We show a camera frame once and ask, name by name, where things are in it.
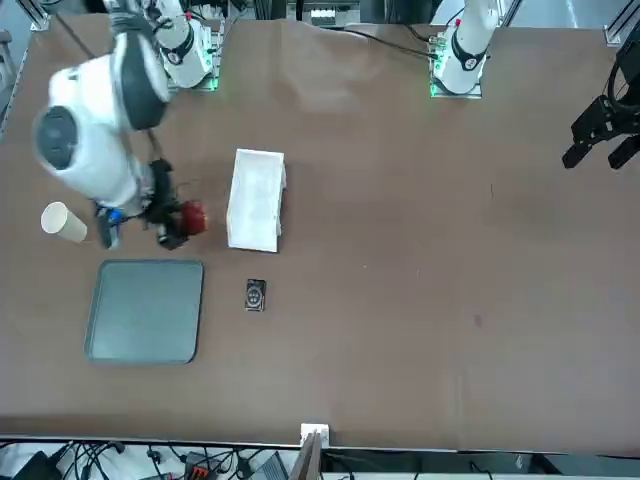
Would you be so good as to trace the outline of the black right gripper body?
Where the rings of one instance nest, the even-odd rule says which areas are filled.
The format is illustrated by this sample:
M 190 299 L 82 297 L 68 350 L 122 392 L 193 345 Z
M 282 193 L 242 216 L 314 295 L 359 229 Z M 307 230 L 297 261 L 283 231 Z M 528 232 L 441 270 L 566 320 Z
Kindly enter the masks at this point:
M 169 224 L 180 209 L 176 191 L 171 180 L 172 165 L 165 159 L 149 164 L 154 181 L 151 202 L 143 212 L 143 219 L 150 224 Z

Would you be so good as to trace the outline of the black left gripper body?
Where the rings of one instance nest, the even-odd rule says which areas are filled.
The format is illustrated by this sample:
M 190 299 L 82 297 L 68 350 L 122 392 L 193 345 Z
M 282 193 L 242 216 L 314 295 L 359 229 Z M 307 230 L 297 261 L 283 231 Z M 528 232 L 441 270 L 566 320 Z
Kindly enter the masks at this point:
M 626 92 L 616 92 L 616 79 L 621 74 Z M 615 135 L 639 132 L 639 38 L 628 37 L 616 53 L 608 78 L 608 100 L 613 110 Z

